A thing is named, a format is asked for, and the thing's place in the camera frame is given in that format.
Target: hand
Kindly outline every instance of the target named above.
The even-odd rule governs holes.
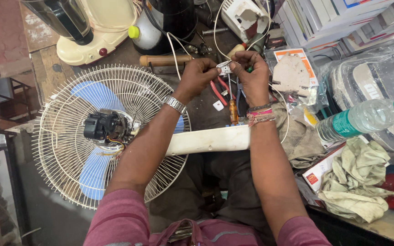
[[[230,69],[243,84],[246,101],[251,108],[270,103],[268,95],[268,77],[270,70],[267,63],[256,51],[237,51],[232,56]],[[244,67],[253,66],[250,74]]]
[[[193,59],[185,67],[179,86],[171,95],[184,105],[200,94],[211,80],[214,80],[221,69],[209,58]]]

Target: stack of books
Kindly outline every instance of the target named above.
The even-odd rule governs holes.
[[[369,23],[344,39],[350,52],[359,51],[394,37],[394,3]]]
[[[342,37],[369,23],[394,0],[285,0],[274,19],[287,43],[313,54],[329,52]]]

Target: wristwatch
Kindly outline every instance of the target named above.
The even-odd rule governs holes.
[[[183,103],[179,102],[177,99],[173,98],[170,95],[166,95],[164,101],[162,103],[166,103],[173,107],[173,109],[177,110],[181,115],[183,115],[187,111],[187,107],[183,105]]]

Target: black bracelet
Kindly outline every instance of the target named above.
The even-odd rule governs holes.
[[[262,106],[258,106],[258,107],[253,107],[253,108],[249,108],[249,112],[252,111],[256,111],[256,110],[260,110],[260,109],[265,109],[265,108],[270,108],[271,103],[268,103],[266,105],[262,105]]]

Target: workbench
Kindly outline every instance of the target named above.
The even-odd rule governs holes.
[[[30,52],[30,58],[33,65],[33,74],[35,76],[36,89],[39,94],[39,101],[44,105],[49,97],[63,87],[66,80],[72,81],[71,78],[83,70],[92,69],[95,66],[106,66],[108,64],[124,64],[139,67],[140,54],[133,48],[133,42],[130,38],[126,39],[113,53],[104,59],[97,61],[95,64],[83,65],[79,67],[70,66],[61,61],[56,52],[56,44],[60,37],[49,26],[43,23],[35,14],[21,4],[21,14],[24,22],[24,31],[27,37],[27,45]],[[197,31],[209,30],[202,23],[198,23]],[[215,62],[217,48],[214,44],[213,36],[204,36],[206,45],[209,49],[208,55]],[[196,34],[191,41],[193,44],[200,44],[201,38]],[[223,32],[217,34],[217,45],[220,50],[227,54],[235,45],[241,43],[240,39],[233,32]],[[162,78],[173,89],[177,88],[179,78],[175,67],[168,67],[164,70],[156,68],[156,76]],[[236,93],[236,85],[232,85],[233,93]],[[220,112],[212,104],[218,101],[218,98],[208,86],[199,96],[194,98],[188,106],[188,113],[193,131],[214,129],[230,125],[229,110],[225,107]]]

